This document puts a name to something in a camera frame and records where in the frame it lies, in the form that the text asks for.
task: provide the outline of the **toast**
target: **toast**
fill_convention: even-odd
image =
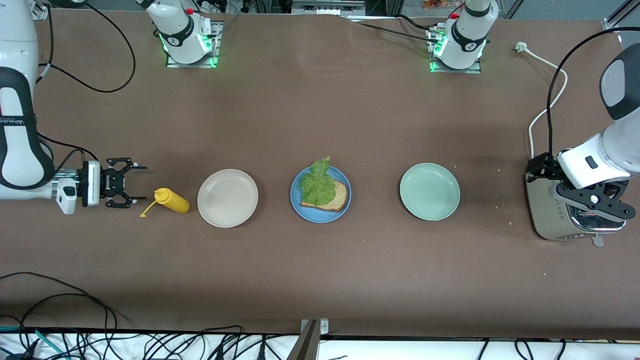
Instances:
[[[345,184],[341,183],[340,181],[334,179],[333,183],[335,184],[335,197],[327,205],[315,206],[313,204],[307,204],[306,202],[301,202],[300,205],[306,208],[334,211],[336,213],[342,211],[342,209],[344,209],[344,206],[347,204],[347,200],[349,199],[349,190],[347,190],[347,186],[345,186]]]

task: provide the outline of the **brown table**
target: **brown table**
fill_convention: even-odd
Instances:
[[[338,334],[640,338],[640,222],[602,249],[550,243],[535,235],[525,202],[525,130],[552,71],[511,49],[525,41],[557,63],[597,22],[498,21],[483,73],[470,76],[432,74],[420,41],[334,16],[241,15],[217,69],[166,69],[146,14],[109,16],[135,48],[135,78],[98,94],[52,70],[36,90],[39,129],[102,159],[131,156],[150,171],[127,178],[130,194],[169,187],[193,209],[141,219],[144,202],[68,217],[52,201],[2,202],[2,273],[83,287],[134,329],[291,332],[300,318],[324,317]],[[398,20],[374,23],[420,34]],[[55,11],[54,25],[55,64],[101,88],[126,79],[130,57],[108,23]],[[48,54],[45,22],[38,33]],[[610,123],[598,80],[620,49],[614,35],[602,37],[567,64],[558,149]],[[535,136],[540,152],[544,124]],[[57,162],[67,150],[55,151]],[[353,200],[338,221],[311,224],[291,208],[289,187],[329,155]],[[402,174],[421,162],[460,182],[460,206],[446,220],[418,220],[400,201]],[[246,171],[260,191],[255,214],[234,229],[208,225],[196,209],[202,182],[224,168]],[[639,195],[632,182],[626,200],[638,207]],[[0,286],[2,313],[64,291],[28,278]],[[27,325],[101,321],[87,301],[62,299]]]

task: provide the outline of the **white plate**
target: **white plate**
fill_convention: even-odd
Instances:
[[[258,187],[246,172],[228,168],[209,176],[198,192],[198,211],[213,226],[247,221],[258,205]]]

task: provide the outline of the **mustard bottle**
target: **mustard bottle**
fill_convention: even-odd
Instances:
[[[152,202],[151,205],[147,206],[144,212],[140,214],[141,218],[147,217],[146,215],[147,211],[155,203],[162,204],[167,208],[174,210],[178,214],[186,213],[187,211],[189,211],[189,208],[191,207],[191,205],[189,205],[189,202],[185,198],[181,197],[180,195],[176,194],[175,192],[167,188],[160,188],[154,191],[154,197],[156,198],[156,200]]]

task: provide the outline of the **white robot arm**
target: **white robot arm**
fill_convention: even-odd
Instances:
[[[607,129],[557,157],[576,188],[627,180],[640,173],[640,44],[620,53],[600,79],[600,95],[614,120]]]
[[[613,124],[555,159],[548,152],[533,158],[527,164],[528,183],[553,180],[551,198],[610,222],[623,224],[635,217],[635,209],[621,196],[628,180],[640,173],[638,69],[640,44],[634,44],[617,55],[600,78],[600,95]]]
[[[77,8],[86,0],[48,0],[48,4]],[[38,70],[38,42],[31,15],[32,2],[12,0],[0,6],[0,200],[56,199],[65,214],[73,214],[76,199],[97,206],[107,198],[112,208],[128,208],[143,197],[124,192],[124,174],[139,167],[129,158],[85,161],[80,169],[56,172],[52,152],[36,129],[33,91]],[[113,168],[125,163],[120,170]],[[119,195],[125,202],[115,202]]]
[[[53,178],[54,166],[33,113],[38,42],[27,3],[1,7],[0,24],[0,186],[33,190]]]
[[[466,0],[460,17],[438,25],[445,31],[433,55],[453,69],[471,67],[482,55],[486,36],[497,18],[495,0]]]
[[[151,16],[166,52],[178,63],[190,64],[211,52],[211,20],[185,11],[180,0],[136,0]]]

